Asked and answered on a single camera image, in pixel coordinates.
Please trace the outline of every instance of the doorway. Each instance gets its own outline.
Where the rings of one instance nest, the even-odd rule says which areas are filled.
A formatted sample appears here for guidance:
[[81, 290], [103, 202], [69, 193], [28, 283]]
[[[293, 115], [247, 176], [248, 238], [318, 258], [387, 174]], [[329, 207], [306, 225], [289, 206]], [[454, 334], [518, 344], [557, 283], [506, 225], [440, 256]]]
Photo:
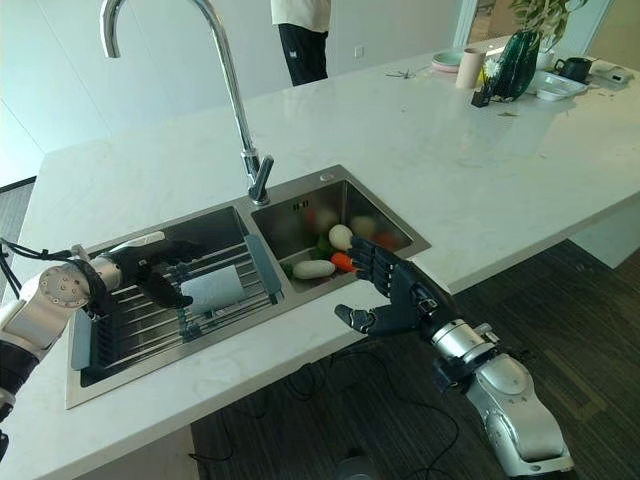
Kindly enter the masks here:
[[511, 35], [517, 30], [511, 0], [478, 0], [469, 43]]

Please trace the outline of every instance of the robotic arm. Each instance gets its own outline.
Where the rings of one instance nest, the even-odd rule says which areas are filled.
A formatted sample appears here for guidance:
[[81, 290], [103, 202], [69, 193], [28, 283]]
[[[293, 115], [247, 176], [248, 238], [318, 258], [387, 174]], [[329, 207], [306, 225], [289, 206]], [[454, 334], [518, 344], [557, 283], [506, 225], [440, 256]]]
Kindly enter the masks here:
[[371, 336], [415, 330], [441, 357], [434, 383], [462, 386], [474, 405], [498, 460], [512, 479], [576, 479], [558, 422], [535, 394], [528, 370], [506, 353], [487, 324], [470, 327], [451, 295], [418, 267], [367, 240], [354, 237], [348, 254], [357, 276], [391, 300], [372, 310], [336, 307], [351, 328]]
[[[83, 253], [80, 255], [84, 258], [66, 259], [63, 265], [47, 268], [27, 281], [19, 298], [0, 310], [0, 422], [11, 413], [16, 393], [60, 338], [76, 310], [108, 313], [109, 292], [131, 285], [138, 285], [160, 306], [185, 307], [192, 299], [182, 296], [153, 267], [163, 262], [189, 262], [206, 252], [202, 245], [172, 241], [163, 232], [155, 232], [94, 259]], [[8, 443], [8, 437], [0, 431], [0, 460]]]

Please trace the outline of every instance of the kitchen sink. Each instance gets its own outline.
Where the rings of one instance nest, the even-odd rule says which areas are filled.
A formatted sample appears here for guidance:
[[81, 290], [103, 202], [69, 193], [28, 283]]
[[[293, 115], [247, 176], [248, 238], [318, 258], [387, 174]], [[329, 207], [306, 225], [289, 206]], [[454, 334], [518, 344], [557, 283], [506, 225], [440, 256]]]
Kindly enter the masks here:
[[[319, 239], [328, 242], [329, 230], [337, 223], [357, 232], [357, 222], [366, 222], [365, 234], [370, 239], [395, 251], [409, 247], [413, 239], [398, 225], [400, 219], [390, 211], [383, 212], [381, 202], [376, 203], [378, 206], [371, 195], [367, 197], [351, 181], [343, 179], [262, 208], [252, 216], [276, 260], [286, 269], [287, 265], [317, 259]], [[294, 290], [301, 293], [323, 284], [333, 286], [341, 276], [346, 275], [336, 271], [330, 277], [290, 281]]]
[[430, 246], [339, 165], [272, 187], [269, 196], [264, 207], [242, 197], [89, 250], [95, 256], [161, 230], [169, 239], [197, 242], [207, 251], [189, 264], [156, 267], [175, 288], [234, 266], [244, 299], [196, 315], [189, 307], [161, 308], [133, 286], [112, 293], [115, 308], [109, 315], [77, 314], [70, 331], [67, 408], [355, 281], [353, 273], [340, 272], [314, 280], [287, 277], [297, 262], [317, 258], [319, 241], [337, 223], [356, 233], [364, 224], [362, 233], [402, 257]]

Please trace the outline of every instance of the white shirt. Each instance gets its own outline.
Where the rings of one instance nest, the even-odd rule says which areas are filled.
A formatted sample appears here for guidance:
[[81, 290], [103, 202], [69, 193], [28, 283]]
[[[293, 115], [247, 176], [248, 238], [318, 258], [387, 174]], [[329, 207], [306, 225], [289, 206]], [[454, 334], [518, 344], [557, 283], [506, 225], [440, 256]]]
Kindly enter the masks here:
[[271, 0], [274, 25], [290, 23], [313, 32], [328, 32], [331, 0]]

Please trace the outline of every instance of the white countertop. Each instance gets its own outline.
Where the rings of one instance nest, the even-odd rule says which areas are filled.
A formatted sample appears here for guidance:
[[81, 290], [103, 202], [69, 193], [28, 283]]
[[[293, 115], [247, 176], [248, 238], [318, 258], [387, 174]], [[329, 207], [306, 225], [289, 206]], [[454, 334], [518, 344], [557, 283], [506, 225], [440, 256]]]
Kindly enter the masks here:
[[[640, 198], [638, 80], [477, 109], [454, 76], [385, 76], [430, 58], [249, 101], [254, 141], [276, 159], [269, 184], [344, 165], [433, 244], [417, 261], [454, 291]], [[239, 146], [221, 108], [51, 154], [20, 242], [91, 246], [242, 196]], [[43, 265], [14, 267], [26, 279]], [[341, 302], [383, 303], [351, 284], [69, 411], [65, 334], [2, 425], [11, 445], [0, 477], [80, 475], [353, 342], [332, 313]]]

